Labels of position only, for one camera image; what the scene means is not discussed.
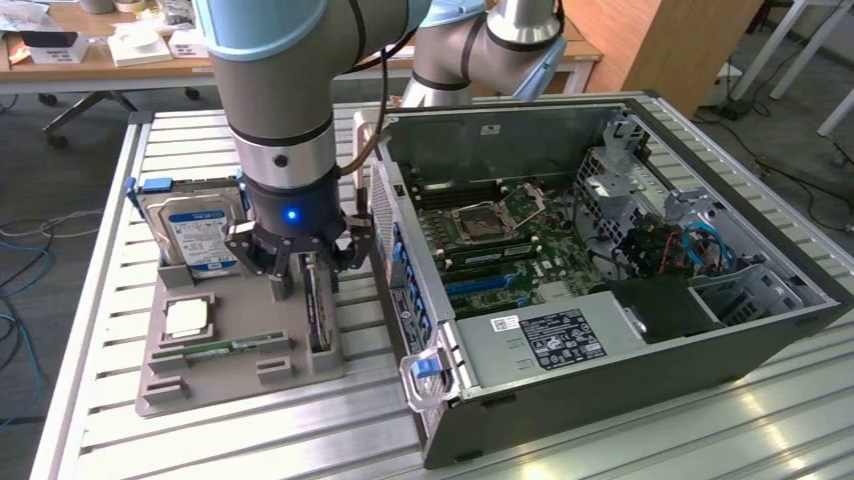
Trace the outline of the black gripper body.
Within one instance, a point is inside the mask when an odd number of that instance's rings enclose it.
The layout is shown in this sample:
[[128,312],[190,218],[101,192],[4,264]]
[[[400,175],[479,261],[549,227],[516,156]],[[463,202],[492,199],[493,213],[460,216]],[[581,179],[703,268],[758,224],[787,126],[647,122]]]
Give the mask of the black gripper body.
[[335,241],[345,230],[340,204],[340,169],[332,168],[313,183],[281,189],[242,176],[253,211],[252,233],[264,241]]

